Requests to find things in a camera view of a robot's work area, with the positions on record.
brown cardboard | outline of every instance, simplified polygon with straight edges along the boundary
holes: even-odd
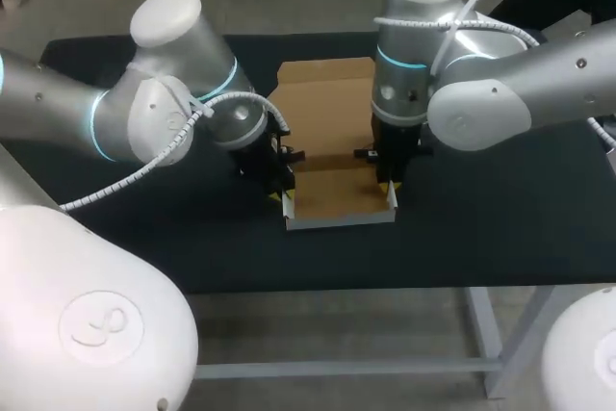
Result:
[[[372,144],[373,75],[369,58],[292,62],[280,67],[278,87],[269,100],[291,128],[283,142],[306,152],[306,161],[294,166],[295,204],[290,219],[326,223],[314,226],[372,222],[370,215],[379,217],[376,221],[391,221],[383,218],[391,214],[382,213],[395,209],[395,196],[393,204],[388,202],[373,167],[353,157],[354,149]]]

gray floor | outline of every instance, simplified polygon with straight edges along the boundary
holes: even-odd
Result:
[[[143,0],[29,0],[0,12],[0,46],[36,59],[47,41],[126,34]],[[481,0],[484,12],[500,0]],[[203,0],[225,33],[365,31],[379,0]],[[587,18],[576,14],[549,30],[569,35]],[[590,288],[579,288],[581,294]],[[494,290],[506,333],[529,289]],[[458,290],[398,290],[324,294],[219,295],[192,299],[201,329],[202,362],[465,355],[475,353]],[[186,410],[435,410],[547,411],[535,365],[503,402],[483,399],[471,374],[196,383]]]

cardboard box flap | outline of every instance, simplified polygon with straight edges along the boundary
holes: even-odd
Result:
[[[342,79],[372,78],[374,62],[370,58],[285,62],[278,69],[278,85]]]

white spiral cable wrap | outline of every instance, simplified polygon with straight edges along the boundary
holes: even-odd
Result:
[[[378,17],[374,19],[374,22],[386,26],[398,26],[400,28],[440,29],[442,31],[448,31],[454,23],[457,23],[458,29],[476,29],[479,31],[506,33],[523,40],[531,47],[539,46],[539,42],[533,36],[520,28],[516,28],[510,24],[483,21],[480,19],[465,19],[463,21],[408,21],[405,19]]]
[[[214,107],[225,100],[233,99],[233,98],[245,98],[248,100],[256,101],[257,103],[261,103],[268,112],[272,113],[280,127],[280,130],[283,132],[289,131],[289,126],[285,121],[284,117],[278,111],[278,109],[269,101],[266,97],[261,96],[258,93],[252,93],[250,91],[230,91],[228,93],[224,93],[223,95],[216,96],[211,100],[204,103],[204,106],[208,109],[213,110]],[[190,131],[193,129],[196,122],[203,116],[203,112],[205,109],[200,109],[192,114],[192,116],[187,120],[186,124],[180,129],[177,133],[173,141],[163,150],[158,156],[156,156],[152,161],[147,163],[145,166],[137,170],[135,173],[113,183],[107,188],[97,191],[96,193],[89,194],[88,196],[84,196],[81,199],[77,199],[75,201],[68,202],[60,206],[60,208],[65,212],[70,212],[72,210],[78,209],[80,207],[91,204],[92,202],[98,201],[110,194],[117,193],[120,190],[132,185],[133,183],[141,180],[145,175],[147,175],[154,167],[160,164],[167,156],[169,156],[188,136]]]
[[[407,21],[404,19],[391,19],[383,17],[375,18],[374,22],[376,24],[382,24],[386,26],[418,29],[440,29],[443,31],[451,29],[453,23],[455,23],[455,21]],[[523,40],[530,47],[538,47],[540,45],[540,43],[529,33],[520,28],[516,28],[515,26],[511,26],[510,24],[476,19],[457,21],[457,23],[458,29],[475,29],[479,31],[495,31],[500,33],[506,33]],[[589,117],[587,119],[587,122],[603,141],[605,141],[610,147],[616,149],[616,140],[614,140],[607,132],[605,132],[605,130],[595,118]]]

table leg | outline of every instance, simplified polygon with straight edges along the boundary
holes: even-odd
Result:
[[[487,288],[466,288],[471,321],[482,358],[499,358],[502,352],[501,333]]]
[[[488,398],[505,398],[517,377],[530,365],[543,346],[548,332],[560,314],[575,298],[571,286],[539,286],[505,342],[500,360],[502,369],[485,376]]]

